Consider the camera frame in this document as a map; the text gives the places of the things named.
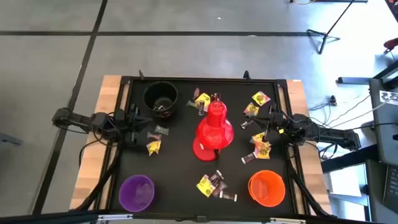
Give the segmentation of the grey floor object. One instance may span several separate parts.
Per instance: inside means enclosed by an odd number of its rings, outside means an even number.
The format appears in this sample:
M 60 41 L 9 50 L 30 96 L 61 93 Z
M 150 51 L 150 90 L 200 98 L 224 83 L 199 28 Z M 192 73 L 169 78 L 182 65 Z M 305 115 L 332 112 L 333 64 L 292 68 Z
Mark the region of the grey floor object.
M 8 134 L 0 133 L 0 144 L 2 143 L 11 143 L 15 146 L 20 146 L 23 144 L 23 141 Z

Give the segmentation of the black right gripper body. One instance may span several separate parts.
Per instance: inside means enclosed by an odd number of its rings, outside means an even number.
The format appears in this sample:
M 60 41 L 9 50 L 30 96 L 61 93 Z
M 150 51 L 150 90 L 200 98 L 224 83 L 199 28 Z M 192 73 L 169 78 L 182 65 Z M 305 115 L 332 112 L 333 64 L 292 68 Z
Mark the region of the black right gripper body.
M 269 114 L 266 124 L 266 135 L 264 142 L 270 140 L 270 133 L 272 130 L 279 132 L 288 126 L 288 121 L 285 118 L 285 113 L 278 109 L 277 103 L 272 103 L 269 107 Z

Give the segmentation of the purple plastic bucket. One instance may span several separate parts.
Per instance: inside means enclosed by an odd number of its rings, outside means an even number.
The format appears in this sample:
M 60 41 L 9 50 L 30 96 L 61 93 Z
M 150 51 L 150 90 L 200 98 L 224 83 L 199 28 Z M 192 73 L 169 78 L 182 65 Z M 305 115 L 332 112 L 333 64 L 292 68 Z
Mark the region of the purple plastic bucket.
M 155 184 L 146 175 L 133 175 L 119 189 L 119 203 L 129 212 L 147 209 L 155 197 Z

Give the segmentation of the black floor beam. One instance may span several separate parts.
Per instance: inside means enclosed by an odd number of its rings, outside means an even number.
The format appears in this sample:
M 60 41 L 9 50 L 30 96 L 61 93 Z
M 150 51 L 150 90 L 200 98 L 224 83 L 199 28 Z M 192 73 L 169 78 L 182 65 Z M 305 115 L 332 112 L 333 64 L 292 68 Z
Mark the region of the black floor beam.
M 325 160 L 321 163 L 323 173 L 329 173 L 346 167 L 365 163 L 366 160 L 379 160 L 378 146 L 364 147 L 358 151 L 347 153 L 343 156 Z

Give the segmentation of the white printed label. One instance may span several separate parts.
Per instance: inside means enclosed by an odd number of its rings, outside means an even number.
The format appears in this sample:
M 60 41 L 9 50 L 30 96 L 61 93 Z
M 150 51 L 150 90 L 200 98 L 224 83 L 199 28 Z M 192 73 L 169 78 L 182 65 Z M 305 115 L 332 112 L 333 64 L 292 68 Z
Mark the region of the white printed label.
M 381 103 L 398 106 L 398 93 L 392 91 L 379 91 L 379 100 Z

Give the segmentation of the grey desk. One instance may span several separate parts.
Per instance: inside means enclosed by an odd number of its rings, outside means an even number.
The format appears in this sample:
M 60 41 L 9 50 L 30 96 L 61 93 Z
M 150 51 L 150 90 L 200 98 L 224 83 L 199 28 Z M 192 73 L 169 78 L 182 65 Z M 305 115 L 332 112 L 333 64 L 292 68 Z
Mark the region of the grey desk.
M 380 160 L 398 166 L 398 106 L 379 100 L 380 90 L 398 93 L 398 60 L 370 79 L 369 90 Z

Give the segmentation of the black table mat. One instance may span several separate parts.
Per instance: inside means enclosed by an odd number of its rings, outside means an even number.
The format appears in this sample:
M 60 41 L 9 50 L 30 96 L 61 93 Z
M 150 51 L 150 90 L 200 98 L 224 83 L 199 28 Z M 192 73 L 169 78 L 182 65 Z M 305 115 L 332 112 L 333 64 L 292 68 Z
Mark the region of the black table mat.
M 248 180 L 260 170 L 272 170 L 282 177 L 286 176 L 280 143 L 273 144 L 270 159 L 255 159 L 247 164 L 243 164 L 241 160 L 254 151 L 254 144 L 250 139 L 261 132 L 257 124 L 252 124 L 245 130 L 241 129 L 240 125 L 246 119 L 243 111 L 251 102 L 252 95 L 258 91 L 275 100 L 277 97 L 274 85 L 200 82 L 176 82 L 174 85 L 179 92 L 178 110 L 171 120 L 161 124 L 169 129 L 169 134 L 162 136 L 159 153 L 150 156 L 146 150 L 149 143 L 147 132 L 155 129 L 152 124 L 137 135 L 142 152 L 127 149 L 123 151 L 118 182 L 121 184 L 135 174 L 147 175 L 154 181 L 155 201 L 146 211 L 150 215 L 159 213 L 165 216 L 176 213 L 179 217 L 205 215 L 211 219 L 226 220 L 289 214 L 291 206 L 287 197 L 280 205 L 267 208 L 255 202 L 248 192 Z M 232 143 L 221 151 L 217 161 L 203 162 L 193 153 L 195 131 L 202 117 L 195 108 L 186 104 L 196 88 L 207 94 L 221 94 L 221 100 L 228 108 L 228 119 L 234 128 Z M 237 195 L 236 201 L 206 197 L 197 189 L 196 185 L 202 176 L 213 175 L 216 170 L 224 176 L 226 191 Z

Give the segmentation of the black aluminium table frame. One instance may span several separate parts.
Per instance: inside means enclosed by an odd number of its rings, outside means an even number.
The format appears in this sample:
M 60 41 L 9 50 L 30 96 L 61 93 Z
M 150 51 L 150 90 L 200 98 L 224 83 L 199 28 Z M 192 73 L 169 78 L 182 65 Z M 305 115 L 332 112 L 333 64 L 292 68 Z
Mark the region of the black aluminium table frame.
M 167 81 L 173 85 L 176 82 L 200 82 L 200 83 L 248 83 L 248 84 L 273 84 L 275 87 L 276 99 L 271 99 L 272 103 L 277 103 L 278 109 L 292 116 L 290 108 L 290 100 L 288 96 L 280 97 L 279 88 L 284 85 L 283 80 L 259 80 L 244 77 L 236 78 L 182 78 L 182 77 L 144 77 L 139 75 L 137 77 L 123 76 L 119 79 L 116 94 L 117 97 L 113 100 L 108 110 L 100 111 L 105 113 L 114 112 L 116 109 L 127 109 L 131 104 L 135 104 L 139 109 L 139 114 L 144 117 L 152 118 L 153 121 L 149 126 L 162 126 L 163 121 L 171 120 L 175 114 L 168 118 L 157 118 L 144 105 L 142 95 L 147 86 L 157 81 Z M 38 209 L 35 209 L 31 215 L 19 217 L 3 217 L 0 218 L 0 224 L 75 224 L 96 222 L 105 220 L 136 220 L 136 219 L 170 219 L 175 221 L 193 221 L 197 223 L 206 223 L 209 221 L 231 221 L 231 222 L 280 222 L 280 223 L 298 223 L 298 224 L 378 224 L 372 222 L 360 222 L 355 220 L 345 220 L 336 218 L 333 215 L 324 211 L 321 206 L 312 197 L 310 191 L 303 184 L 301 178 L 296 173 L 292 166 L 289 157 L 288 148 L 291 144 L 277 141 L 277 133 L 271 131 L 270 137 L 273 144 L 279 142 L 280 149 L 283 153 L 283 160 L 285 165 L 286 176 L 282 177 L 285 184 L 285 197 L 288 198 L 291 206 L 291 212 L 286 215 L 271 216 L 271 217 L 242 217 L 239 219 L 228 218 L 222 220 L 220 218 L 211 219 L 205 215 L 183 215 L 179 217 L 176 213 L 168 213 L 162 216 L 159 213 L 150 215 L 147 209 L 141 212 L 129 212 L 125 210 L 119 203 L 119 189 L 122 184 L 118 182 L 119 171 L 121 166 L 121 157 L 125 149 L 142 152 L 142 146 L 137 142 L 137 135 L 135 133 L 136 145 L 126 146 L 122 141 L 108 142 L 99 140 L 95 137 L 94 145 L 86 145 L 85 151 L 79 155 L 80 169 L 87 169 L 94 166 L 94 162 L 88 158 L 89 153 L 105 159 L 113 156 L 113 161 L 110 164 L 101 164 L 99 167 L 100 175 L 95 179 L 95 184 L 88 191 L 88 195 L 78 206 L 64 213 L 48 213 L 43 214 Z

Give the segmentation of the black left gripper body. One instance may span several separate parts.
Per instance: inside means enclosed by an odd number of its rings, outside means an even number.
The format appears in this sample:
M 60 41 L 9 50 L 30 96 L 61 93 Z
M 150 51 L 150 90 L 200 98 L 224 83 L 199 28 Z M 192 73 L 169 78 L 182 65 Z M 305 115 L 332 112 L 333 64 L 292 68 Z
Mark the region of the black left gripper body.
M 131 104 L 127 109 L 116 110 L 116 126 L 121 133 L 121 140 L 126 146 L 135 146 L 134 118 L 138 115 L 139 109 L 135 104 Z

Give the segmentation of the black desk foot bar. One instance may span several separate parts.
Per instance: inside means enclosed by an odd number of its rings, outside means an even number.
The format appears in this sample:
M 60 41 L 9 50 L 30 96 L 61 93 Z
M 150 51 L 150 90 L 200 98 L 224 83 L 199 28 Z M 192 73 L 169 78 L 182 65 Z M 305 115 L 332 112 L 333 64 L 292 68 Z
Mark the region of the black desk foot bar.
M 337 84 L 368 85 L 371 78 L 364 77 L 338 77 Z

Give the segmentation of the black keyboard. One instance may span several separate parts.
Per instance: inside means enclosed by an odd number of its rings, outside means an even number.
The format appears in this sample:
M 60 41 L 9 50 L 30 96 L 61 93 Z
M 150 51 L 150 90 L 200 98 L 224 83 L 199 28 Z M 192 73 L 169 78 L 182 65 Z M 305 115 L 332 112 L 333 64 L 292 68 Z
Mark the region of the black keyboard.
M 383 204 L 398 214 L 398 167 L 387 166 Z

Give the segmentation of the orange plastic bucket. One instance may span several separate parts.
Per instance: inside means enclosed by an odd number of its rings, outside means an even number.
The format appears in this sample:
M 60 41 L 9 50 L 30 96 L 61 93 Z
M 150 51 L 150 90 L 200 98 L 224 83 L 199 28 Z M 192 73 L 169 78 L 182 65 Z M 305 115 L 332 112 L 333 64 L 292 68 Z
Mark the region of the orange plastic bucket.
M 251 198 L 264 207 L 276 207 L 282 203 L 286 189 L 282 177 L 271 170 L 260 170 L 248 181 Z

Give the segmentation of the black plastic bucket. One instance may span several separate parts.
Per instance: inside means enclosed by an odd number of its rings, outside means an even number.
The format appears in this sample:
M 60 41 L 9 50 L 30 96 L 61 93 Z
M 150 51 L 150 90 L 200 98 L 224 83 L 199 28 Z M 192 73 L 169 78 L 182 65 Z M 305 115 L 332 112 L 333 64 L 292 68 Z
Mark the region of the black plastic bucket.
M 177 109 L 178 90 L 167 81 L 157 81 L 146 87 L 142 95 L 146 108 L 157 118 L 171 117 Z M 155 106 L 164 105 L 167 109 L 156 111 Z

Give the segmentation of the person's red shoe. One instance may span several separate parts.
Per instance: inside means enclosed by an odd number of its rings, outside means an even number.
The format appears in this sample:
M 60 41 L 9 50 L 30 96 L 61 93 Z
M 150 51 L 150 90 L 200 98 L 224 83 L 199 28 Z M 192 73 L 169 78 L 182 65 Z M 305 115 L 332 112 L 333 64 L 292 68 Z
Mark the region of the person's red shoe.
M 393 50 L 395 47 L 398 46 L 398 37 L 388 40 L 386 41 L 383 46 L 387 49 L 387 50 Z

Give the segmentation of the grey side cabinet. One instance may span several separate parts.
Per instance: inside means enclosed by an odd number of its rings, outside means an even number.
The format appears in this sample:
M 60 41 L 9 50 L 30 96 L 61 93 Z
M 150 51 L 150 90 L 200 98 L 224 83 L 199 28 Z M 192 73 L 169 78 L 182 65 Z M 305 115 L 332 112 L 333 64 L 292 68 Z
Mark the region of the grey side cabinet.
M 368 184 L 369 213 L 372 222 L 398 224 L 398 213 L 383 204 L 386 189 L 387 165 L 367 160 L 365 162 Z

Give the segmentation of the black tripod stand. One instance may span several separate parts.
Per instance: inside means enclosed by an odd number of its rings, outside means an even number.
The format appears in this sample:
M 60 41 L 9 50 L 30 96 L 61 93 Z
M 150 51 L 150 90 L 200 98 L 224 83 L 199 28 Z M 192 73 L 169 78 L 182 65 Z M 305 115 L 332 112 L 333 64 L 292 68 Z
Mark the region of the black tripod stand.
M 322 38 L 322 42 L 317 49 L 318 55 L 321 55 L 323 53 L 323 50 L 325 48 L 326 42 L 328 39 L 333 39 L 333 40 L 340 40 L 339 37 L 333 37 L 330 35 L 332 30 L 335 28 L 337 23 L 341 20 L 341 18 L 346 14 L 347 10 L 351 7 L 351 5 L 355 2 L 355 0 L 333 0 L 334 2 L 348 2 L 347 7 L 344 9 L 344 11 L 340 14 L 340 16 L 337 18 L 337 20 L 333 23 L 333 25 L 326 31 L 326 32 L 319 32 L 313 29 L 307 29 L 307 34 L 310 36 L 311 34 L 316 34 Z

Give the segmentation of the red desk lamp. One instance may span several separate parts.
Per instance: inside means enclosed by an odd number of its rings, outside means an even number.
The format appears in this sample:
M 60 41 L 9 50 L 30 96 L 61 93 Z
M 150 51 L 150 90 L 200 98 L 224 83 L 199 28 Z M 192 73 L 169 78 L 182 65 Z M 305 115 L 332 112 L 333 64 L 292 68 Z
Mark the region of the red desk lamp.
M 234 139 L 234 129 L 227 119 L 228 109 L 218 100 L 208 105 L 207 115 L 200 121 L 193 140 L 193 153 L 197 159 L 210 162 L 217 160 L 221 151 Z

